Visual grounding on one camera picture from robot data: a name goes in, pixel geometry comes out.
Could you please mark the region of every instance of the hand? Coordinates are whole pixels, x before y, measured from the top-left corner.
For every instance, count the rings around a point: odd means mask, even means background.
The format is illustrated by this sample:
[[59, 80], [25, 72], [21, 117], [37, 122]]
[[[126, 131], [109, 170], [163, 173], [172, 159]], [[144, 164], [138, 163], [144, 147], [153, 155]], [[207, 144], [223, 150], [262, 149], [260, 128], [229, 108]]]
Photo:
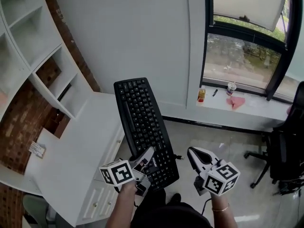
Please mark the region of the hand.
[[122, 189], [120, 190], [120, 192], [126, 195], [135, 195], [135, 193], [137, 192], [137, 187], [135, 186], [135, 183], [136, 182], [134, 180], [125, 183], [124, 185], [122, 185]]

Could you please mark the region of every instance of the bottle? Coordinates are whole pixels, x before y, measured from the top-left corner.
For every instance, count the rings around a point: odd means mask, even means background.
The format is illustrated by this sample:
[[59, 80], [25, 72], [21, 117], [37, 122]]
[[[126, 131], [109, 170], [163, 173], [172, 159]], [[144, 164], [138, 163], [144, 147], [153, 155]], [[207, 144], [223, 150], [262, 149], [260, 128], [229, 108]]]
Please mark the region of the bottle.
[[199, 89], [199, 95], [198, 95], [198, 103], [203, 103], [205, 100], [205, 95], [206, 95], [206, 88], [205, 86], [201, 86]]

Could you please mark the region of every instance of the white wall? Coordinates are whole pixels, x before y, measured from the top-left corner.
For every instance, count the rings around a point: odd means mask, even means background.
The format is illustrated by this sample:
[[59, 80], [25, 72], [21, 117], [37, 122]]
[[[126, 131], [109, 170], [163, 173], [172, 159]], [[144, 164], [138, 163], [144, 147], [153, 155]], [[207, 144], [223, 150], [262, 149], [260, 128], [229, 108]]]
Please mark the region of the white wall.
[[253, 130], [269, 131], [277, 124], [267, 117], [196, 107], [205, 0], [57, 1], [104, 92], [113, 93], [115, 81], [147, 77], [163, 115]]
[[158, 101], [186, 104], [188, 0], [58, 0], [103, 92], [147, 77]]

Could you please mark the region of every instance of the cup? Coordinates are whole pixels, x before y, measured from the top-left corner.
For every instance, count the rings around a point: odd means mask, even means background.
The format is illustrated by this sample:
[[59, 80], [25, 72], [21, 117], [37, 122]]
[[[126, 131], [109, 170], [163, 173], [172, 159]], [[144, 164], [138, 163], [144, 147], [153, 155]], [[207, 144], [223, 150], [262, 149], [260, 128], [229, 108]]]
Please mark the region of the cup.
[[233, 92], [236, 90], [237, 86], [234, 83], [228, 83], [228, 88], [226, 93], [231, 96], [233, 94]]

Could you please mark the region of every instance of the pink cloth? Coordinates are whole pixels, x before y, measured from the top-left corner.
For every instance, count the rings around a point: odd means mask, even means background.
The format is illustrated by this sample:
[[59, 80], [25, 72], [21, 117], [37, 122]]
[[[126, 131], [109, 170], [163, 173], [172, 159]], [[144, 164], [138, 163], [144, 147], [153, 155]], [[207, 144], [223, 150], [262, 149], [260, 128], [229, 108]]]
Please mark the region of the pink cloth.
[[232, 110], [238, 109], [242, 104], [245, 103], [245, 98], [232, 96], [226, 99], [229, 105], [232, 105]]

